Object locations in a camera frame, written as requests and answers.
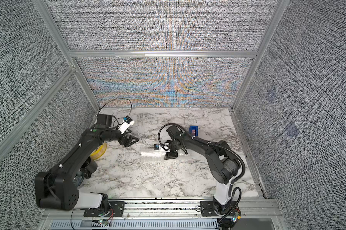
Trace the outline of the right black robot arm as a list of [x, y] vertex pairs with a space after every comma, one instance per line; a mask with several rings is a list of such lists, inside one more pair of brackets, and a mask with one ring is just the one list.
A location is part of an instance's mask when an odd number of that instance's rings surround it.
[[210, 173], [217, 182], [212, 204], [217, 215], [223, 217], [238, 206], [240, 199], [234, 201], [233, 196], [236, 190], [241, 192], [241, 189], [233, 185], [244, 176], [246, 166], [227, 142], [201, 139], [176, 123], [168, 123], [160, 128], [158, 142], [166, 151], [165, 160], [176, 159], [180, 150], [185, 154], [192, 150], [205, 157]]

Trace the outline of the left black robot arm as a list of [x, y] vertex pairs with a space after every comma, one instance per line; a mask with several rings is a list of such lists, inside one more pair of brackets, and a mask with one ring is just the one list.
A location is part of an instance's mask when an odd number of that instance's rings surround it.
[[118, 141], [130, 147], [139, 139], [132, 136], [129, 127], [135, 121], [126, 116], [118, 127], [112, 126], [112, 115], [97, 115], [96, 124], [84, 130], [77, 144], [55, 166], [35, 176], [36, 204], [42, 209], [93, 209], [109, 212], [108, 196], [102, 193], [81, 192], [74, 183], [78, 172], [90, 177], [97, 169], [91, 154], [105, 142]]

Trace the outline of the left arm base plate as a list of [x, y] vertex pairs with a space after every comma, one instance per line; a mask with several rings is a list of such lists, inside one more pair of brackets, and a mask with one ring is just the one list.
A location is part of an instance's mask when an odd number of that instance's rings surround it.
[[86, 209], [83, 216], [87, 218], [106, 218], [106, 217], [122, 217], [125, 209], [123, 201], [109, 201], [106, 207], [102, 204], [100, 208]]

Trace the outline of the clear bubble wrap sheet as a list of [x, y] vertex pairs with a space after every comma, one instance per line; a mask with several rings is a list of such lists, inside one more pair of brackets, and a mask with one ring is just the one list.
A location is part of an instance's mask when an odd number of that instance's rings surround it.
[[143, 163], [164, 161], [166, 150], [160, 144], [153, 144], [150, 147], [142, 148], [139, 159]]

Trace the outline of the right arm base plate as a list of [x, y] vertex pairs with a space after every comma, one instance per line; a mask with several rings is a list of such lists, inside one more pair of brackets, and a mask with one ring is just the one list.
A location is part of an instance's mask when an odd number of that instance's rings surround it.
[[199, 207], [203, 217], [219, 217], [227, 213], [224, 206], [213, 201], [201, 201]]

